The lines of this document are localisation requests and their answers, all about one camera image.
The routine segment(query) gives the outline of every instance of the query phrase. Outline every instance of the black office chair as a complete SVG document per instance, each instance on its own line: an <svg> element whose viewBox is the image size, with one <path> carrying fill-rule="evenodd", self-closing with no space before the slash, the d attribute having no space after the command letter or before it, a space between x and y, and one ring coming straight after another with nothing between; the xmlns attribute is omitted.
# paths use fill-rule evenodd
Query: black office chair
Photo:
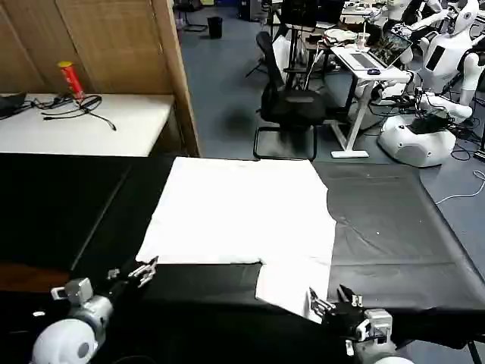
<svg viewBox="0 0 485 364"><path fill-rule="evenodd" d="M264 59L268 68L270 82L266 85L261 96L260 115L265 121L277 123L279 127L259 127L256 130L253 155L259 159L297 159L286 157L274 157L258 154L258 139L261 132L291 133L293 131L304 132L313 129L313 154L311 161L317 156L318 130L326 117L325 105L321 95L310 90L286 89L276 58L274 57L273 45L268 32L260 32L256 36L256 42L264 53ZM286 69L285 72L297 72L298 70Z"/></svg>
<svg viewBox="0 0 485 364"><path fill-rule="evenodd" d="M288 27L286 26L286 24L280 24L280 26L278 27L278 31L276 32L276 36L273 38L273 42L278 39L280 36L286 36L287 33L288 33L289 29ZM263 74L266 74L267 72L265 70L262 70L260 67L261 66L265 66L266 63L264 61L264 56L262 55L259 59L258 59L258 64L256 66L253 67L253 69L250 70L250 72L248 72L246 74L246 78L251 76L251 74L254 72L254 71L259 71L259 72L262 72Z"/></svg>
<svg viewBox="0 0 485 364"><path fill-rule="evenodd" d="M193 33L200 33L205 32L208 28L208 25L204 24L192 24L187 17L187 13L194 12L197 10L202 9L202 3L200 0L176 0L174 4L174 9L179 13L179 19L181 19L182 14L185 20L185 25L183 26L182 30L184 32L193 32Z"/></svg>

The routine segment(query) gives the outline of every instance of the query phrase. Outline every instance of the computer mouse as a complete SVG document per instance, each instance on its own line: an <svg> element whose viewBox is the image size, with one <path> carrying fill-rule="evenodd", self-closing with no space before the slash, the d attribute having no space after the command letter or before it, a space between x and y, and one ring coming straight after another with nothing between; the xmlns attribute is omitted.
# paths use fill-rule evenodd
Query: computer mouse
<svg viewBox="0 0 485 364"><path fill-rule="evenodd" d="M377 76L378 74L380 74L380 71L376 68L371 68L367 70L367 74L371 74L372 76Z"/></svg>

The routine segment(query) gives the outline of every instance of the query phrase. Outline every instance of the white desk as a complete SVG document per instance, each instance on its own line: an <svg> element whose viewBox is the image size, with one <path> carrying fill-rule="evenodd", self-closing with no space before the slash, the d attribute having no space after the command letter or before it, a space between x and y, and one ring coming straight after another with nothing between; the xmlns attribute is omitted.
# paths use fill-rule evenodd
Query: white desk
<svg viewBox="0 0 485 364"><path fill-rule="evenodd" d="M53 96L28 94L26 100L49 102ZM102 95L102 98L93 112L110 120L117 131L91 115L44 121L42 110L34 108L0 121L0 152L148 156L164 125L171 118L174 122L173 96ZM74 106L69 104L44 112L72 109Z"/></svg>
<svg viewBox="0 0 485 364"><path fill-rule="evenodd" d="M362 119L367 111L368 103L371 100L371 92L377 81L383 80L396 80L398 82L408 82L409 74L399 70L396 67L390 67L386 70L380 70L378 75L370 75L367 71L357 71L354 70L345 61L343 55L350 52L355 52L355 49L347 49L343 47L333 47L332 52L343 62L347 68L353 73L354 77L357 77L361 82L367 82L364 92L360 99L358 100L358 108L354 120L354 124L349 131L349 135L345 137L340 130L339 122L336 120L329 121L336 138L339 141L340 146L343 150L332 152L332 157L334 158L367 158L369 154L364 150L354 150L355 139L357 138L358 130L361 126Z"/></svg>

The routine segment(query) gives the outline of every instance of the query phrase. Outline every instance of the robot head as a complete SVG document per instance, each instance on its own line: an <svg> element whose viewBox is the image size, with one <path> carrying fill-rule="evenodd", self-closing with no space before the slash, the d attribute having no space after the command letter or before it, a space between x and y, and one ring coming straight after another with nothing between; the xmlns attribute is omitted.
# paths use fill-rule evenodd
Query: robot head
<svg viewBox="0 0 485 364"><path fill-rule="evenodd" d="M471 25L475 22L478 15L477 0L460 0L458 12L448 24L448 34L455 36L463 31L470 31Z"/></svg>

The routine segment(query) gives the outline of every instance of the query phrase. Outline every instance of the power cord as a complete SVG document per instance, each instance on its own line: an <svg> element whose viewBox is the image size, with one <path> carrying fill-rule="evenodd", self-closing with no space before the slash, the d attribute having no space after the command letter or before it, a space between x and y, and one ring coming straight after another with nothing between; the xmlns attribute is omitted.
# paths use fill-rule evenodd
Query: power cord
<svg viewBox="0 0 485 364"><path fill-rule="evenodd" d="M102 102L102 97L100 95L91 95L91 96L87 96L78 106L79 108L77 109L74 109L74 110L70 110L70 111L65 111L65 112L58 112L56 114L52 114L52 113L47 113L47 112L43 112L41 113L42 115L44 115L44 120L45 121L49 121L49 120L58 120L58 119L74 119L74 118L78 118L79 116L82 116L82 115L91 115L95 118L98 118L98 119L101 119L103 120L104 122L106 122L106 124L109 125L109 127L113 130L113 131L116 131L117 128L116 128L116 125L114 125L110 120L108 120L107 118L103 118L102 116L100 115L97 115L97 114L94 114L92 111L95 110L96 108L98 108L98 106L101 105L101 102ZM78 112L80 111L81 113L78 114L78 115L70 115L70 116L59 116L59 115L67 115L67 114L71 114L73 112Z"/></svg>
<svg viewBox="0 0 485 364"><path fill-rule="evenodd" d="M476 178L480 178L482 180L482 185L480 186L480 188L478 189L477 192L472 193L472 194L469 194L469 195L468 194L465 194L465 195L451 195L451 196L445 197L444 199L441 199L440 201L436 202L436 204L439 205L441 202L445 202L445 201L447 201L449 199L454 199L456 197L474 197L478 193L482 192L483 187L485 186L485 174L482 171L473 171L473 175Z"/></svg>

